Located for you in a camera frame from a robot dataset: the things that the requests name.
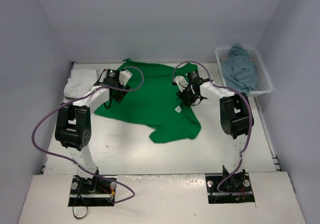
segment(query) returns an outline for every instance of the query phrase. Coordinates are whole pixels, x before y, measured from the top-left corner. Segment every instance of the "green shirt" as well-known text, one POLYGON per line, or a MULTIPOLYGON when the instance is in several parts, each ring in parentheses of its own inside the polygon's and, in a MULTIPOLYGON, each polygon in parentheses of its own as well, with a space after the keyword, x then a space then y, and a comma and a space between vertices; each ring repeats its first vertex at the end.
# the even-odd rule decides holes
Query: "green shirt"
MULTIPOLYGON (((144 75, 144 84, 140 89, 128 92, 121 103, 113 101, 109 109, 101 105, 95 114, 154 128, 155 131, 149 136, 154 143, 166 143, 184 138, 195 139, 201 125, 191 107, 185 106, 177 96, 179 89, 172 85, 174 68, 126 59, 118 70, 122 70, 125 66, 139 68, 144 75)), ((178 68, 175 74, 184 76, 197 69, 197 65, 187 63, 178 68)), ((135 69, 128 70, 133 74, 128 82, 133 89, 140 84, 141 75, 135 69)))

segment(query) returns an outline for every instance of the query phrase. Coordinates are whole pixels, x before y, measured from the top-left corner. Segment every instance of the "gray wall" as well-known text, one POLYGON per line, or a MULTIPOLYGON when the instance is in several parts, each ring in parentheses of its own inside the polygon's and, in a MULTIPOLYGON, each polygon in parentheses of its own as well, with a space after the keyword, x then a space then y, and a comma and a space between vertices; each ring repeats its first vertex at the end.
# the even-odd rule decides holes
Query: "gray wall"
MULTIPOLYGON (((44 155, 35 124, 62 98, 70 63, 37 0, 0 0, 0 223, 17 223, 44 155)), ((40 128, 47 148, 54 119, 40 128)))
POLYGON ((212 60, 255 46, 280 0, 39 0, 72 60, 212 60))
POLYGON ((320 0, 282 0, 258 44, 274 85, 259 98, 308 223, 320 220, 320 0))

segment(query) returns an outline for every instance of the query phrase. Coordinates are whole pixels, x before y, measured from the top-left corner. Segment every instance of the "blue towel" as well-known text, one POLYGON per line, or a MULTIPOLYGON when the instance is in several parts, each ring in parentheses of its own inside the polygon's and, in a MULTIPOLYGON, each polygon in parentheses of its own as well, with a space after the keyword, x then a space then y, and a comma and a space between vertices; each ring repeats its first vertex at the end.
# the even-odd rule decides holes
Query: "blue towel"
POLYGON ((246 94, 256 90, 258 76, 255 64, 241 45, 236 44, 231 48, 228 58, 221 64, 221 69, 227 86, 246 94))

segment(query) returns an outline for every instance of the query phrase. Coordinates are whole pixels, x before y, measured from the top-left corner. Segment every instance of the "white plastic basket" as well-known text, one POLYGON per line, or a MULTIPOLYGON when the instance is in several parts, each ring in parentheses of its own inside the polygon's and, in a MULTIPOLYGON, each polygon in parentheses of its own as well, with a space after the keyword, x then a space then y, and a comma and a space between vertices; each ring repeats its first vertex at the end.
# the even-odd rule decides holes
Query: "white plastic basket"
MULTIPOLYGON (((219 70, 220 70, 220 74, 221 74, 224 86, 226 86, 226 81, 222 74, 221 63, 228 57, 230 53, 230 49, 231 47, 224 47, 224 48, 217 48, 215 50, 215 57, 218 62, 218 66, 219 66, 219 70)), ((248 96, 257 97, 262 94, 270 93, 273 90, 273 86, 260 54, 254 48, 244 48, 244 49, 247 50, 251 60, 254 62, 256 74, 258 76, 258 82, 256 84, 257 90, 251 91, 250 93, 248 93, 248 96)))

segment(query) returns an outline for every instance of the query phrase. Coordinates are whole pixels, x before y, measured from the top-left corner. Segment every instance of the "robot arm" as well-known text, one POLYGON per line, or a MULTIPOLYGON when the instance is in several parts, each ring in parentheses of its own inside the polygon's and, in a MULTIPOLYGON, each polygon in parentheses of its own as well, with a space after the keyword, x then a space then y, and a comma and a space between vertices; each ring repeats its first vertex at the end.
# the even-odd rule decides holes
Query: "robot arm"
POLYGON ((184 76, 177 76, 173 80, 173 85, 177 85, 179 88, 177 95, 186 106, 198 105, 203 99, 209 99, 220 105, 221 127, 225 134, 233 140, 232 144, 227 146, 222 176, 224 178, 234 172, 241 161, 240 168, 224 184, 227 190, 236 191, 239 185, 242 185, 245 176, 240 151, 244 148, 249 131, 249 110, 236 93, 215 87, 214 82, 211 83, 209 79, 200 78, 197 71, 188 73, 187 79, 188 81, 184 76))
MULTIPOLYGON (((103 82, 97 82, 90 92, 96 92, 88 98, 75 101, 70 106, 60 109, 57 116, 57 125, 55 128, 55 138, 61 145, 68 149, 71 157, 77 161, 83 168, 92 172, 99 173, 98 167, 92 160, 89 149, 91 138, 91 115, 103 103, 115 99, 121 102, 127 92, 115 91, 110 89, 99 89, 101 86, 114 86, 120 89, 129 89, 127 82, 132 76, 128 70, 107 70, 103 82)), ((92 175, 76 167, 76 177, 83 181, 87 189, 96 189, 99 180, 92 175)))

